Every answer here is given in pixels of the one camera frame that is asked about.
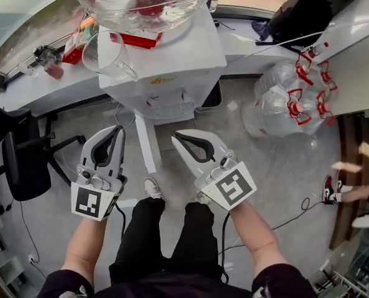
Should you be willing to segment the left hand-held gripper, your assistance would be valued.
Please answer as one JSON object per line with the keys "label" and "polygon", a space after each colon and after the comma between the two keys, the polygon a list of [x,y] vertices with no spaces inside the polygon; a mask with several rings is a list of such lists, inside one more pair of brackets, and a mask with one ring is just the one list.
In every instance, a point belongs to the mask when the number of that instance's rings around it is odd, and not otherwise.
{"label": "left hand-held gripper", "polygon": [[83,145],[77,179],[71,184],[71,212],[96,221],[107,219],[123,193],[125,130],[100,130]]}

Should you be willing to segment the white water dispenser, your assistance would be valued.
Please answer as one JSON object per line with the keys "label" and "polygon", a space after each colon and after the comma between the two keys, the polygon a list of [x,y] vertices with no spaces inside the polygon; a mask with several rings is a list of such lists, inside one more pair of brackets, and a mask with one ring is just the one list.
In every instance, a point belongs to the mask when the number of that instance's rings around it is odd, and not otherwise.
{"label": "white water dispenser", "polygon": [[[145,167],[149,173],[156,173],[161,157],[154,127],[193,119],[195,109],[206,100],[227,62],[206,6],[193,16],[191,29],[180,39],[149,50],[129,47],[128,52],[138,80],[116,80],[101,74],[99,87],[134,112]],[[187,90],[192,102],[181,101],[182,89]],[[145,102],[151,93],[160,96],[154,107]]]}

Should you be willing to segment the person's left forearm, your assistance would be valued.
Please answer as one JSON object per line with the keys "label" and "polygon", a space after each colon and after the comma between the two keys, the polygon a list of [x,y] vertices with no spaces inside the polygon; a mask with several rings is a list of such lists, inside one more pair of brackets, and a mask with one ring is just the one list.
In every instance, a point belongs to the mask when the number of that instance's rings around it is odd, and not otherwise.
{"label": "person's left forearm", "polygon": [[107,220],[83,218],[66,250],[62,270],[84,277],[94,287],[94,271],[104,243]]}

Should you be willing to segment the person's right white shoe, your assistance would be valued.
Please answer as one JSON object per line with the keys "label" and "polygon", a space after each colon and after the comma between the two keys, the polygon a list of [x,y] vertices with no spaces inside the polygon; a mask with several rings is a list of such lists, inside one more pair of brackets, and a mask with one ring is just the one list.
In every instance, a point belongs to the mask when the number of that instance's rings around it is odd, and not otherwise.
{"label": "person's right white shoe", "polygon": [[208,205],[211,202],[211,199],[207,195],[205,195],[203,192],[199,192],[193,198],[193,202]]}

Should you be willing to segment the black waste bin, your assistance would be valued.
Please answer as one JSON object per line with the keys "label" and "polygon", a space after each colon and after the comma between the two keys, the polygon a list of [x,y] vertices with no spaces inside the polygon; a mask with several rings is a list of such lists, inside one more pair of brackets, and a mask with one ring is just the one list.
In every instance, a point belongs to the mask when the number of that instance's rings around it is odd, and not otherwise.
{"label": "black waste bin", "polygon": [[195,109],[198,114],[210,114],[215,112],[222,103],[221,81],[218,80],[206,100]]}

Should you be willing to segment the black office chair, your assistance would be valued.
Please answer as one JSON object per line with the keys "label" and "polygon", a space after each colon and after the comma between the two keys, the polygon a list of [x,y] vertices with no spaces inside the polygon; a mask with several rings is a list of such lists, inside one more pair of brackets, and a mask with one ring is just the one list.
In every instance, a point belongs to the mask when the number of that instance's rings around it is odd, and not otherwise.
{"label": "black office chair", "polygon": [[6,112],[0,108],[0,144],[2,165],[14,200],[23,202],[46,193],[52,186],[50,165],[68,185],[71,180],[61,169],[54,154],[73,142],[85,144],[83,135],[75,135],[52,146],[55,134],[47,122],[45,135],[41,136],[39,124],[29,109]]}

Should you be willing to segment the white window ledge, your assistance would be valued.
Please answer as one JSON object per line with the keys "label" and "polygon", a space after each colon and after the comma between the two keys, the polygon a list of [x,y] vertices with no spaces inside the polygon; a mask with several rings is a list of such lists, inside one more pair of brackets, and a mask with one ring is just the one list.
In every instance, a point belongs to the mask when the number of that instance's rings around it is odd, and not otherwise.
{"label": "white window ledge", "polygon": [[[247,20],[222,19],[216,27],[227,66],[221,76],[260,75],[281,60],[297,60],[298,54],[279,45],[256,45],[257,33]],[[6,111],[28,108],[36,116],[76,102],[103,96],[99,75],[82,64],[63,65],[64,74],[53,79],[42,70],[36,78],[22,76],[0,93]]]}

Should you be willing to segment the red cardboard box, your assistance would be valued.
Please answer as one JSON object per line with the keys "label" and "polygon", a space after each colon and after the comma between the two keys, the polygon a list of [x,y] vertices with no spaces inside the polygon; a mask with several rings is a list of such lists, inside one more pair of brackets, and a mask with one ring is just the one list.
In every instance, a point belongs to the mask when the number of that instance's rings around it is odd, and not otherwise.
{"label": "red cardboard box", "polygon": [[82,59],[83,48],[81,34],[76,29],[66,41],[62,62],[76,65]]}

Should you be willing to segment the small clear glass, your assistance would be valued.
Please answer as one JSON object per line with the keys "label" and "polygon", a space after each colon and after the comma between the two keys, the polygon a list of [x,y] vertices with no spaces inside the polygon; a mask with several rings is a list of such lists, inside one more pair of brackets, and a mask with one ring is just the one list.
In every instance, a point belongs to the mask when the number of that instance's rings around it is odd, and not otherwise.
{"label": "small clear glass", "polygon": [[24,75],[31,76],[33,78],[36,78],[37,75],[38,75],[37,70],[34,67],[32,67],[32,66],[30,66],[30,65],[28,65],[28,64],[26,64],[24,62],[18,64],[17,65],[17,69],[21,73],[23,73]]}

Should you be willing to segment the person's black shirt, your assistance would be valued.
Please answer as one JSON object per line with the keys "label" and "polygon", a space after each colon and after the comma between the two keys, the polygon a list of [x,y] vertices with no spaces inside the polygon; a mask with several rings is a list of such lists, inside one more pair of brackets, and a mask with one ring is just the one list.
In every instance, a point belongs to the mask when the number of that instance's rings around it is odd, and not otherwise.
{"label": "person's black shirt", "polygon": [[251,291],[199,274],[164,271],[96,292],[80,274],[64,269],[47,277],[37,298],[315,298],[315,293],[297,268],[281,263],[265,268]]}

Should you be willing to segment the dark grey cloth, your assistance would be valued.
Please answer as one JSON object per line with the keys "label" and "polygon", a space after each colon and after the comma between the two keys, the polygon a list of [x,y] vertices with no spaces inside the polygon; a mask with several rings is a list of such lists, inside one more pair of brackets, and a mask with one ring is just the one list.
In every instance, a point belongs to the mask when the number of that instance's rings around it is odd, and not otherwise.
{"label": "dark grey cloth", "polygon": [[264,42],[270,35],[268,21],[252,21],[252,29],[259,35],[259,41]]}

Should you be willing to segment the small bottle with red cap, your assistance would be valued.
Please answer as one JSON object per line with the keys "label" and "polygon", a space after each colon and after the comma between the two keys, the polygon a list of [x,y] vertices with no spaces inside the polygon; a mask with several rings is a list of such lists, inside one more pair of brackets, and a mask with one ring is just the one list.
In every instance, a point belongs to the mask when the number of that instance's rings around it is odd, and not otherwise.
{"label": "small bottle with red cap", "polygon": [[328,47],[329,47],[329,44],[327,42],[320,43],[320,44],[310,47],[310,49],[307,51],[307,54],[309,58],[315,58],[318,55],[320,55]]}

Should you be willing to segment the black backpack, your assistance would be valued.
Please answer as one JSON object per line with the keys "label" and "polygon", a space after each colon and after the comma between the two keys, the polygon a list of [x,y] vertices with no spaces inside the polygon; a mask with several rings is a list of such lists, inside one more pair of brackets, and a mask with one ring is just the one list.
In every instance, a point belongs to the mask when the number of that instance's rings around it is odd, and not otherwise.
{"label": "black backpack", "polygon": [[332,19],[328,0],[287,0],[275,12],[268,26],[276,42],[308,47],[315,43]]}

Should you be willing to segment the white side counter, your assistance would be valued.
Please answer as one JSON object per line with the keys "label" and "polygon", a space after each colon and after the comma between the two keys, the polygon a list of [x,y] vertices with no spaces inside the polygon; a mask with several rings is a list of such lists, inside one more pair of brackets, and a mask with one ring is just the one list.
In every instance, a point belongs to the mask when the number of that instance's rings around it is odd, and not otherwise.
{"label": "white side counter", "polygon": [[317,58],[329,62],[338,86],[329,107],[335,115],[369,111],[369,0],[352,1],[332,21],[320,37],[329,47]]}

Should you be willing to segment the white metal rack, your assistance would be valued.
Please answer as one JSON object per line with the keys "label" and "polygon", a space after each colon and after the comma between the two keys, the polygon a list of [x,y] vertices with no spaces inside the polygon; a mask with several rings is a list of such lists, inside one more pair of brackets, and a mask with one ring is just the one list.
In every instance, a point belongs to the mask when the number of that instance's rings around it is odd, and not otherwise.
{"label": "white metal rack", "polygon": [[369,259],[344,272],[326,260],[311,285],[315,298],[369,298]]}

